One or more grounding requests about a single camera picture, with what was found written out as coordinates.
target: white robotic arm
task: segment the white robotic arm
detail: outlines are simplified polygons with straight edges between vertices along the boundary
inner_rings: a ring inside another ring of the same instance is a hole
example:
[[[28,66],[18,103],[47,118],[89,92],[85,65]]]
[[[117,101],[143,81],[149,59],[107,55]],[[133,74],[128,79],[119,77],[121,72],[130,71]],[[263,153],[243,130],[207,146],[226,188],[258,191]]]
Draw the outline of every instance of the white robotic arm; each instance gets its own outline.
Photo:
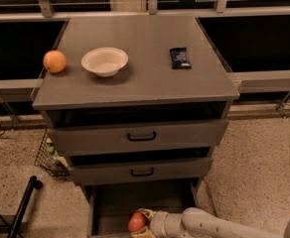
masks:
[[[259,229],[216,218],[198,208],[188,208],[182,214],[152,212],[147,235],[155,238],[283,238]],[[290,238],[290,222],[284,238]]]

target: black basket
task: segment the black basket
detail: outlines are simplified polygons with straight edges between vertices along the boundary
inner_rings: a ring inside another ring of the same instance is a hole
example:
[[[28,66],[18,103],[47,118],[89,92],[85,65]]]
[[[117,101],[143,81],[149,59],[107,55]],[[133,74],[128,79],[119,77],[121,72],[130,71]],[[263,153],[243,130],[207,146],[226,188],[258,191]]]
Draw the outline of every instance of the black basket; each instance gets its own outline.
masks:
[[[47,140],[48,135],[46,132],[40,145],[38,155],[35,159],[35,166],[45,170],[53,178],[68,177],[70,175],[68,169],[60,162],[60,160],[54,158],[47,151],[48,146]]]

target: cabinet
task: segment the cabinet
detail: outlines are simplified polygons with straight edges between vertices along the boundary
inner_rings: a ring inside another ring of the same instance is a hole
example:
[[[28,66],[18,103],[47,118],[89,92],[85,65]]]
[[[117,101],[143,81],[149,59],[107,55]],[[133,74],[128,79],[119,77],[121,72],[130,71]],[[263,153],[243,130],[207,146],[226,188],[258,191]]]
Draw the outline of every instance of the cabinet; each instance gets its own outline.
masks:
[[[80,65],[86,52],[101,47],[128,54],[113,77]],[[187,48],[191,69],[172,69],[169,49],[176,47]],[[190,194],[208,174],[238,97],[196,19],[74,17],[59,50],[68,67],[46,75],[33,106],[90,201],[89,234],[124,232],[137,207],[194,206]]]

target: bowl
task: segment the bowl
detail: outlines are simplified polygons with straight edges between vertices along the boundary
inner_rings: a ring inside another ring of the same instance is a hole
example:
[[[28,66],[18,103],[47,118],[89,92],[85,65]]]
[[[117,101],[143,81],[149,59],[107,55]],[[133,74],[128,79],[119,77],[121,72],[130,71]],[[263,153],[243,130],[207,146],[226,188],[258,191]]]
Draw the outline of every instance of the bowl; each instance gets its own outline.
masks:
[[[126,52],[117,48],[100,48],[86,53],[82,66],[101,77],[116,75],[128,62]]]

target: black handle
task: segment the black handle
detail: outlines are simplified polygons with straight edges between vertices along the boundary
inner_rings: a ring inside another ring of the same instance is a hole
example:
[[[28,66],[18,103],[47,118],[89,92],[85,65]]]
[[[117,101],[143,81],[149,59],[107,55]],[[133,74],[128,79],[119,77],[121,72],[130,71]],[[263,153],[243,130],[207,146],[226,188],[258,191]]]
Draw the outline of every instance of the black handle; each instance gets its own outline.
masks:
[[[135,177],[135,178],[140,178],[140,177],[149,177],[149,176],[151,176],[151,175],[154,174],[154,169],[151,168],[150,171],[149,171],[149,173],[144,173],[144,174],[135,174],[135,171],[133,171],[133,170],[131,170],[130,172],[131,172],[131,175],[132,175],[133,177]]]
[[[156,132],[153,131],[153,135],[148,138],[133,138],[130,133],[127,133],[127,139],[131,142],[139,142],[139,141],[151,141],[156,139]]]

